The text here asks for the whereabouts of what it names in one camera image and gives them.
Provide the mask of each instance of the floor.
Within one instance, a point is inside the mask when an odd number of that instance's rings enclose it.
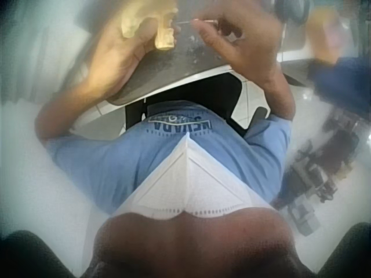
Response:
[[[292,90],[297,116],[288,164],[308,139],[325,140],[321,126],[332,110],[331,105],[319,101],[311,90],[297,87]],[[262,91],[251,82],[244,82],[233,118],[248,127],[259,106],[267,107]],[[19,229],[36,233],[75,275],[80,275],[88,266],[95,233],[107,215],[74,188],[36,139],[33,122],[40,107],[25,101],[2,106],[1,233],[8,235]],[[119,109],[78,131],[92,139],[112,140],[124,131],[124,122],[125,110]],[[370,221],[370,180],[371,163],[356,161],[354,171],[339,182],[334,201],[322,204],[315,197],[310,200],[321,228],[304,237],[292,225],[298,254],[313,271],[322,267],[353,224]]]

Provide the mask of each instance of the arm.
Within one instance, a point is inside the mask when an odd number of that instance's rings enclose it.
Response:
[[[264,90],[272,114],[293,120],[295,102],[277,65],[282,39],[281,22],[253,0],[220,1],[198,18],[216,19],[221,23],[221,30],[202,20],[194,20],[192,25],[205,43],[227,60],[234,71]],[[232,32],[239,37],[233,43],[223,37]]]
[[[116,94],[154,48],[155,20],[145,21],[130,39],[123,38],[120,23],[116,16],[103,30],[86,80],[60,94],[39,113],[35,129],[43,143],[67,134],[85,111]]]

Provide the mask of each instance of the light blue shirt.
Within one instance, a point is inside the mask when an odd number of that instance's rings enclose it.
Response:
[[[186,101],[152,105],[148,118],[115,141],[50,140],[57,164],[106,213],[114,213],[190,133],[198,145],[265,201],[279,193],[291,122],[271,115],[242,138],[212,111]]]

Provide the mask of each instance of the yellow object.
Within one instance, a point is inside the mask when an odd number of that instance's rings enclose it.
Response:
[[[177,13],[176,0],[128,0],[122,11],[123,37],[132,38],[145,19],[154,18],[158,20],[156,48],[159,50],[173,49],[175,47],[174,29],[171,24]]]
[[[327,64],[336,64],[340,57],[342,35],[338,12],[326,7],[314,9],[306,29],[315,58]]]

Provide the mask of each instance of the forearm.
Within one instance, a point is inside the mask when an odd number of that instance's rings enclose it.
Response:
[[[35,130],[42,142],[68,133],[74,122],[101,100],[86,82],[60,94],[46,104],[39,113]]]
[[[272,82],[262,89],[272,114],[286,120],[294,119],[295,100],[281,70],[277,70]]]

